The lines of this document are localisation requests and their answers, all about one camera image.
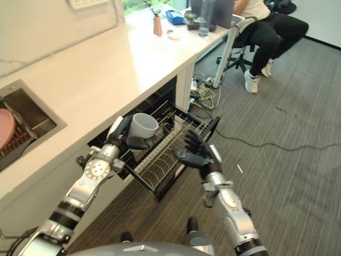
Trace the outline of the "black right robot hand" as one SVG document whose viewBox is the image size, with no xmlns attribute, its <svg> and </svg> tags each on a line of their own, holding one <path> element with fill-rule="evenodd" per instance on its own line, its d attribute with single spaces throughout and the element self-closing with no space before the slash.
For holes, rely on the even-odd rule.
<svg viewBox="0 0 341 256">
<path fill-rule="evenodd" d="M 177 160 L 187 167 L 197 169 L 203 180 L 211 173 L 222 173 L 222 158 L 214 145 L 204 141 L 201 136 L 192 130 L 184 135 L 185 149 L 172 148 Z"/>
</svg>

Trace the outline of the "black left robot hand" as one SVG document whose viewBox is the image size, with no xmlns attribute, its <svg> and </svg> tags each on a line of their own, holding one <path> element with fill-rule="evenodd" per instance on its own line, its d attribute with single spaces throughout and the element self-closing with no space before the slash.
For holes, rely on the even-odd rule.
<svg viewBox="0 0 341 256">
<path fill-rule="evenodd" d="M 126 147 L 133 150 L 145 150 L 152 147 L 156 132 L 152 131 L 151 135 L 143 135 L 142 132 L 132 134 L 130 132 L 132 121 L 133 115 L 118 116 L 110 127 L 104 144 L 115 145 L 119 149 Z"/>
</svg>

